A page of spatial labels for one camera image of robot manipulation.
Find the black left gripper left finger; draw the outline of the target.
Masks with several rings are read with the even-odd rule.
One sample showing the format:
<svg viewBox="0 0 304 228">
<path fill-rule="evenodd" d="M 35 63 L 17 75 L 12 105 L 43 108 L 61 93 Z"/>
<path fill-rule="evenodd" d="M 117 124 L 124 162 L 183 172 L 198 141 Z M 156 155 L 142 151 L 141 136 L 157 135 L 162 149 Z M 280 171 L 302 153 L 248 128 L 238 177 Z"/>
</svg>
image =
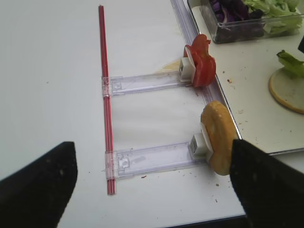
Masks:
<svg viewBox="0 0 304 228">
<path fill-rule="evenodd" d="M 78 177 L 73 142 L 62 142 L 0 181 L 2 228 L 56 228 Z"/>
</svg>

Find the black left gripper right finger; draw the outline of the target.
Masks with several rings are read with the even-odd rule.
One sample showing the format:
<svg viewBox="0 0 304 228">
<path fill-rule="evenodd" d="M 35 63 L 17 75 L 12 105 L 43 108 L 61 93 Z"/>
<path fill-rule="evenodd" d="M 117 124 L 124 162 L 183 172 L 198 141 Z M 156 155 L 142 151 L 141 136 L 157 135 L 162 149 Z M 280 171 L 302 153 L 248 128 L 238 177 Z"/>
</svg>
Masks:
<svg viewBox="0 0 304 228">
<path fill-rule="evenodd" d="M 304 226 L 303 173 L 237 139 L 229 174 L 252 228 Z"/>
</svg>

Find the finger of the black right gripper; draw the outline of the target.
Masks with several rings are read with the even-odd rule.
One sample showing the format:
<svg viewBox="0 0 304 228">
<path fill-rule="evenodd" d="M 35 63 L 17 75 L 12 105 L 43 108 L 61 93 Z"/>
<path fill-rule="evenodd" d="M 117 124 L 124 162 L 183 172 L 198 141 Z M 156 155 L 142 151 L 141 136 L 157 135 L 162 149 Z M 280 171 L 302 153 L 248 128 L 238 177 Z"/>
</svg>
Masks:
<svg viewBox="0 0 304 228">
<path fill-rule="evenodd" d="M 300 44 L 298 46 L 298 50 L 304 53 L 304 37 L 301 39 Z"/>
</svg>

